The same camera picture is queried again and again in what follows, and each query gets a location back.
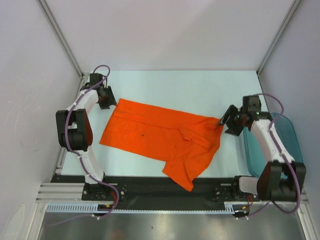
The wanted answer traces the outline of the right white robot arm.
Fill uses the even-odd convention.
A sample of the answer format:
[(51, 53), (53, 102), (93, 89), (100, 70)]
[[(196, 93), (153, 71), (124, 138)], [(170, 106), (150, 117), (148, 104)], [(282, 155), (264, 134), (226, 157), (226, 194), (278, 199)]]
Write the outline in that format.
[(259, 177), (239, 176), (237, 184), (230, 188), (231, 196), (242, 201), (248, 194), (260, 200), (271, 202), (296, 202), (301, 193), (306, 176), (306, 167), (296, 162), (282, 143), (275, 127), (278, 116), (262, 111), (260, 95), (247, 95), (242, 98), (240, 108), (230, 105), (219, 126), (226, 126), (226, 133), (239, 136), (248, 129), (257, 140), (264, 159), (265, 167)]

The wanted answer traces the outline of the orange t-shirt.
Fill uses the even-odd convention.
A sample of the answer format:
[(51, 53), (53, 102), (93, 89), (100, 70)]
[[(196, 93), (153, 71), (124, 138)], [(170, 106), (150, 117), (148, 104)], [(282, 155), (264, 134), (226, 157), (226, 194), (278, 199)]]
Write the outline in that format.
[(220, 148), (219, 121), (122, 98), (99, 143), (165, 162), (163, 173), (191, 192)]

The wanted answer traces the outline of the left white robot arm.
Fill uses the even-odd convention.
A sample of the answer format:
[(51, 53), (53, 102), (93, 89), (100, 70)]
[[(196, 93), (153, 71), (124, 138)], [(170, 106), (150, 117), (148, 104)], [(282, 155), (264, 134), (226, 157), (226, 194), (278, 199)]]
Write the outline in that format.
[(101, 110), (116, 106), (112, 88), (107, 85), (108, 76), (91, 73), (89, 81), (81, 88), (70, 107), (55, 114), (58, 142), (75, 155), (84, 173), (83, 201), (105, 201), (117, 198), (117, 190), (106, 183), (106, 175), (92, 149), (93, 130), (88, 114), (95, 105)]

